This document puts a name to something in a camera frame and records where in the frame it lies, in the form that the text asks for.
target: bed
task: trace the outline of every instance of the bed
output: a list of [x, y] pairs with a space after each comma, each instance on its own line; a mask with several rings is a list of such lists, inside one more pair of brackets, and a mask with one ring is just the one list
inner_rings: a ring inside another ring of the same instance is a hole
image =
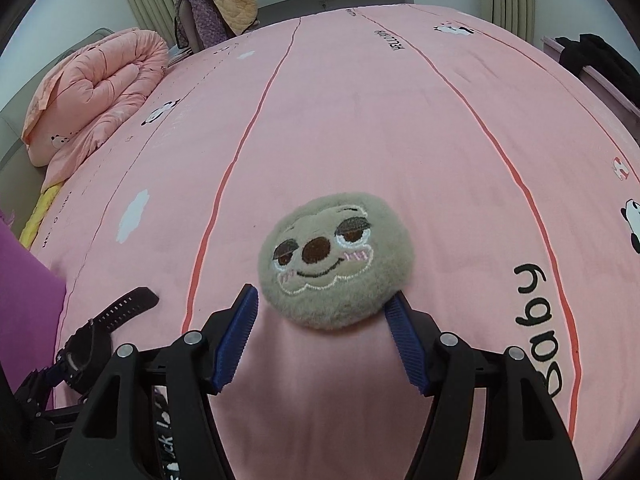
[[[525, 349], [595, 480], [640, 418], [639, 168], [615, 115], [510, 33], [442, 7], [342, 9], [172, 66], [66, 182], [31, 251], [66, 281], [57, 348], [148, 286], [158, 306], [113, 334], [147, 349], [258, 285], [260, 246], [292, 209], [380, 196], [412, 236], [412, 306], [476, 348]], [[54, 401], [76, 398], [61, 386]], [[213, 403], [236, 477], [264, 480], [401, 478], [428, 409], [383, 317], [325, 333], [265, 301]]]

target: sloth plush toy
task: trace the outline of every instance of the sloth plush toy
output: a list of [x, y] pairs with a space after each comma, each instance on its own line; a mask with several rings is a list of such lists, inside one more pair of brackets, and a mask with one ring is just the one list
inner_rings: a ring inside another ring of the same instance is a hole
[[409, 279], [414, 250], [381, 199], [344, 193], [313, 200], [283, 218], [260, 251], [266, 299], [303, 326], [337, 329], [382, 309]]

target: black strap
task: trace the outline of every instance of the black strap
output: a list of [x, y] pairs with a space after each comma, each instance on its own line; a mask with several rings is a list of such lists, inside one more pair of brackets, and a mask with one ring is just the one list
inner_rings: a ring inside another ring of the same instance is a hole
[[76, 392], [86, 394], [109, 362], [111, 353], [111, 335], [89, 321], [58, 353], [66, 383]]
[[146, 286], [134, 288], [94, 317], [94, 324], [109, 334], [138, 314], [158, 304], [159, 298]]

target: black gripper frame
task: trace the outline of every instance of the black gripper frame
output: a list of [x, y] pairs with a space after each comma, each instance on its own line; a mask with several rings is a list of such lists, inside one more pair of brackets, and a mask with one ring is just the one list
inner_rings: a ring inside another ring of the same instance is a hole
[[486, 389], [475, 480], [582, 480], [574, 448], [542, 377], [526, 353], [471, 348], [412, 310], [399, 293], [427, 357], [431, 411], [405, 480], [458, 480], [475, 388]]
[[235, 480], [211, 413], [216, 348], [251, 285], [201, 331], [139, 352], [121, 345], [78, 416], [58, 467], [59, 480], [166, 480], [152, 418], [153, 388], [166, 386], [180, 480]]

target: metal screw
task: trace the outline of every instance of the metal screw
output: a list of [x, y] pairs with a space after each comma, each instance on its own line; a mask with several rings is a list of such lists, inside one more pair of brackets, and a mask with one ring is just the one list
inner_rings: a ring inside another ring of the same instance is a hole
[[133, 346], [129, 343], [121, 345], [116, 350], [116, 354], [118, 354], [119, 357], [129, 357], [131, 354], [133, 354]]
[[195, 345], [200, 341], [202, 341], [202, 334], [197, 330], [192, 330], [184, 335], [184, 342], [187, 343], [187, 345]]
[[516, 361], [522, 361], [524, 359], [524, 350], [517, 346], [512, 346], [509, 348], [509, 356], [512, 359], [516, 359]]
[[440, 342], [444, 346], [455, 346], [458, 344], [458, 338], [451, 333], [445, 332], [440, 336]]

